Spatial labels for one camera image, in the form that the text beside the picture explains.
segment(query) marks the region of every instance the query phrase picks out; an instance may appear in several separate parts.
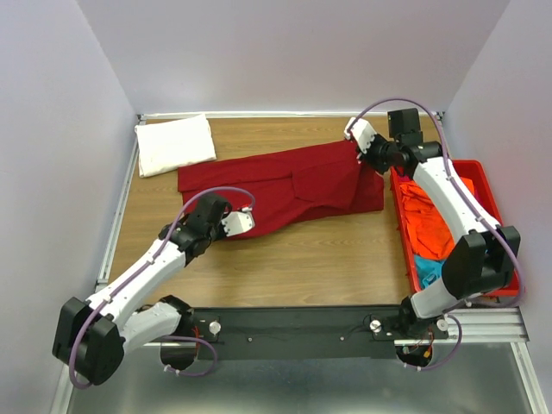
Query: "gray floor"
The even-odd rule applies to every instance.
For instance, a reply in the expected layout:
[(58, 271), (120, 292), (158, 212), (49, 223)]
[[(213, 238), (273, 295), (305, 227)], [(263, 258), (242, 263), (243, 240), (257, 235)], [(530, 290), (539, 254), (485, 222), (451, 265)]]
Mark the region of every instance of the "gray floor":
[[(438, 346), (437, 355), (449, 349)], [(504, 343), (464, 344), (449, 364), (427, 373), (358, 358), (223, 361), (196, 379), (164, 373), (159, 349), (140, 348), (107, 383), (76, 391), (69, 412), (520, 414), (530, 407)]]

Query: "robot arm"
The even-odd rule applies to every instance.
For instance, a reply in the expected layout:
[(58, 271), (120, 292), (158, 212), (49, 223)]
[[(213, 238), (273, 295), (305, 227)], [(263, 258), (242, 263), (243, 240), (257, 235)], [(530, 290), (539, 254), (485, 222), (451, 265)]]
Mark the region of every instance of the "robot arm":
[[(520, 243), (515, 228), (501, 227), (481, 207), (458, 177), (450, 160), (447, 160), (449, 172), (446, 171), (441, 144), (423, 142), (419, 119), (417, 128), (413, 129), (404, 125), (397, 128), (397, 123), (392, 122), (397, 115), (402, 121), (411, 118), (412, 111), (417, 118), (417, 110), (389, 114), (390, 131), (395, 141), (386, 140), (363, 119), (350, 128), (352, 118), (345, 128), (345, 138), (356, 141), (359, 162), (367, 162), (379, 173), (391, 167), (400, 168), (404, 175), (420, 185), (441, 213), (455, 241), (454, 250), (443, 264), (442, 277), (401, 304), (402, 324), (409, 328), (416, 321), (439, 317), (463, 299), (510, 284), (513, 264), (504, 248), (483, 225), (482, 219), (499, 232), (514, 254), (518, 253)], [(453, 185), (451, 177), (458, 188)]]
[(135, 310), (213, 241), (253, 228), (251, 209), (231, 208), (215, 193), (203, 195), (191, 214), (165, 226), (151, 248), (115, 282), (84, 302), (67, 301), (60, 312), (53, 355), (71, 366), (73, 352), (77, 373), (99, 385), (116, 371), (125, 353), (187, 323), (189, 306), (173, 297), (148, 310)]

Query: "white wall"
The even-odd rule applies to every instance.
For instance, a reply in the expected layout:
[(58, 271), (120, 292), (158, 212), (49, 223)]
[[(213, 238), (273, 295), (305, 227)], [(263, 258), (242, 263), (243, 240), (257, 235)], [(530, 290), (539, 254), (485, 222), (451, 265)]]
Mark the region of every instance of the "white wall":
[(97, 277), (134, 110), (74, 0), (0, 3), (0, 412), (49, 412), (60, 306)]
[(512, 0), (445, 115), (454, 155), (483, 162), (528, 274), (529, 350), (552, 407), (552, 2)]
[(508, 0), (78, 0), (141, 113), (444, 110)]

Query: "red cloth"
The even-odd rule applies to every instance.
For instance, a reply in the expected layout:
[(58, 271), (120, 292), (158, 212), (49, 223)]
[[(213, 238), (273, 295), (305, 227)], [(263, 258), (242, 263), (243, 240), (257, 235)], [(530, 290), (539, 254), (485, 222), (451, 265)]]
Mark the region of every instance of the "red cloth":
[[(235, 238), (265, 235), (287, 224), (383, 209), (383, 179), (356, 161), (354, 145), (332, 142), (179, 168), (183, 200), (210, 187), (233, 185), (256, 198), (255, 227)], [(222, 193), (239, 208), (248, 197)]]

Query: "red plastic basket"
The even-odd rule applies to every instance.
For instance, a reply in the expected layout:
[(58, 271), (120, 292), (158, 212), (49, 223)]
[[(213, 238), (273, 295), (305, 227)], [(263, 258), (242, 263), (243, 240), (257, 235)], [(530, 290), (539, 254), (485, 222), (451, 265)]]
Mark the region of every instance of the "red plastic basket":
[[(453, 160), (455, 170), (463, 178), (471, 179), (474, 182), (475, 192), (481, 206), (487, 210), (491, 216), (494, 216), (500, 224), (502, 224), (502, 218), (500, 217), (499, 209), (492, 197), (491, 187), (486, 180), (483, 167), (478, 161), (475, 160)], [(408, 280), (411, 284), (411, 290), (413, 292), (420, 292), (422, 288), (418, 281), (416, 272), (416, 263), (414, 262), (414, 254), (412, 253), (411, 242), (408, 239), (408, 233), (406, 232), (406, 220), (405, 209), (400, 199), (400, 195), (397, 194), (398, 184), (400, 179), (395, 170), (391, 171), (391, 190), (393, 192), (393, 200), (395, 201), (395, 210), (398, 217), (398, 230), (400, 231), (400, 238), (403, 242), (403, 251), (405, 253), (406, 271)], [(503, 289), (489, 293), (487, 296), (516, 296), (519, 291), (518, 274), (514, 272), (514, 277), (511, 280), (510, 285)]]

